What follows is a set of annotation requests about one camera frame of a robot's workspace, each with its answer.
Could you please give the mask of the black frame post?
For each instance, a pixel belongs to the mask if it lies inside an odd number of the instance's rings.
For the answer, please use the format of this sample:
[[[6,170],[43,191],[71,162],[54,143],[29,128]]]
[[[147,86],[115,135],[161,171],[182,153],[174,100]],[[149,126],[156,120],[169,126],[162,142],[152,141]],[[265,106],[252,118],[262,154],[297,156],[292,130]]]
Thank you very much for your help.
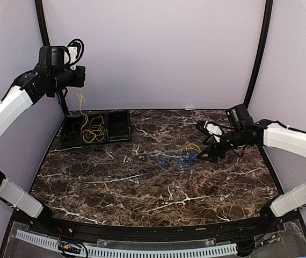
[[[38,19],[38,25],[39,25],[39,30],[41,34],[42,45],[50,46],[42,0],[35,0],[34,3],[35,3],[35,9],[37,13],[37,19]],[[66,94],[63,93],[63,90],[56,90],[56,94],[58,96],[61,109],[64,115],[66,116],[69,112],[67,103],[65,101]]]
[[[263,60],[266,41],[268,37],[269,25],[270,25],[271,16],[272,16],[272,8],[273,8],[273,0],[266,0],[256,57],[254,60],[252,73],[250,76],[250,80],[249,80],[247,91],[246,91],[245,98],[244,98],[244,105],[246,106],[246,108],[248,108],[251,103],[254,89],[256,86],[256,82],[258,79],[261,63]]]

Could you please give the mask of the left black frame post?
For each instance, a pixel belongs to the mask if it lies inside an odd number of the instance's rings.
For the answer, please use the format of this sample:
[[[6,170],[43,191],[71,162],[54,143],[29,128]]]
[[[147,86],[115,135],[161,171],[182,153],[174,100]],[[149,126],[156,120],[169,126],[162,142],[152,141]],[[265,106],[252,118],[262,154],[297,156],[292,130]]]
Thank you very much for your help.
[[[38,25],[39,25],[39,30],[41,34],[42,45],[50,46],[42,0],[35,0],[34,3],[35,3],[35,9],[37,13],[37,19],[38,19]],[[66,94],[63,93],[63,90],[56,90],[56,94],[58,96],[61,109],[64,115],[66,116],[69,112],[67,103],[65,101]]]

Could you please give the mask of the black three-compartment tray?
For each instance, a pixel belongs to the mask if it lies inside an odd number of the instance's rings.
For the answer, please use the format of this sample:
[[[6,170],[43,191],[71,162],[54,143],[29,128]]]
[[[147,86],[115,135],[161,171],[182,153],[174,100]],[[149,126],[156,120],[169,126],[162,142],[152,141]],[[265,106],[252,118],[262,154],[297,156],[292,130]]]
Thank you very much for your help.
[[[82,147],[132,139],[128,111],[78,113],[68,116],[60,130],[62,148]]]

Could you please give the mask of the right black frame post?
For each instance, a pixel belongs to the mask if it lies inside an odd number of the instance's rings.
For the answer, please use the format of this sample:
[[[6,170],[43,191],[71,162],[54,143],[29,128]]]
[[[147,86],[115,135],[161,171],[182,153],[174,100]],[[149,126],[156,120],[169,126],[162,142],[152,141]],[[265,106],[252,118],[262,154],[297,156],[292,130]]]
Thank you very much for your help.
[[[266,41],[268,37],[269,25],[270,25],[271,16],[272,16],[272,8],[273,8],[273,0],[266,0],[256,57],[254,60],[252,73],[250,76],[250,80],[249,80],[247,91],[246,91],[245,98],[244,98],[244,105],[246,106],[246,108],[248,108],[251,103],[254,89],[256,86],[256,82],[258,79],[261,63],[263,60]]]

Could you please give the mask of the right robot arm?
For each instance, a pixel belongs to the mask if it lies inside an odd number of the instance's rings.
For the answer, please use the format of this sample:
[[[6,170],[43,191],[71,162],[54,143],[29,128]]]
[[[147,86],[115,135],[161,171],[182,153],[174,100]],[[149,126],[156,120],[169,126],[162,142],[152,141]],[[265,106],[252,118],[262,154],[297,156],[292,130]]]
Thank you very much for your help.
[[[230,126],[213,121],[198,121],[196,129],[206,138],[206,148],[198,154],[198,159],[217,163],[225,158],[228,151],[248,145],[281,149],[306,158],[306,132],[284,125],[279,121],[262,119],[254,122],[244,104],[226,111]],[[295,209],[306,206],[306,182],[284,193],[268,203],[261,211],[255,228],[267,233],[276,224],[276,218]]]

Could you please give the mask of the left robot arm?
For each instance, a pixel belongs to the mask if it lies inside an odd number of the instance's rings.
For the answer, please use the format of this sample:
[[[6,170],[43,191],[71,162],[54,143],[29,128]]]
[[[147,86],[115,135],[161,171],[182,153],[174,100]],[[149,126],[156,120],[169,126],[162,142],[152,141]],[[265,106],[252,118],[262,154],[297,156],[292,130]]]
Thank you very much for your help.
[[[0,139],[12,124],[43,96],[58,95],[61,107],[67,110],[67,87],[82,88],[84,66],[78,62],[84,54],[80,41],[68,46],[43,46],[39,61],[32,70],[19,75],[0,100]],[[0,199],[36,219],[36,226],[45,234],[53,234],[57,223],[49,215],[50,208],[13,183],[0,171]]]

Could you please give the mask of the black front rail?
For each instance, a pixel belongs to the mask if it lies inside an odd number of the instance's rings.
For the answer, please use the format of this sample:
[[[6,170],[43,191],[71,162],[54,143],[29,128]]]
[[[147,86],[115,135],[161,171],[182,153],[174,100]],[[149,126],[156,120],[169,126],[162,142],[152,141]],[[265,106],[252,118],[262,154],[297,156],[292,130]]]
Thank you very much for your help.
[[[47,223],[34,219],[25,219],[29,229],[37,232],[57,234],[64,238],[73,238],[85,242],[97,240],[120,241],[187,241],[201,239],[250,241],[256,235],[265,234],[278,229],[276,224],[269,228],[261,226],[258,218],[237,222],[208,224],[203,226],[177,227],[125,227],[106,226],[91,223],[80,223],[52,218]]]

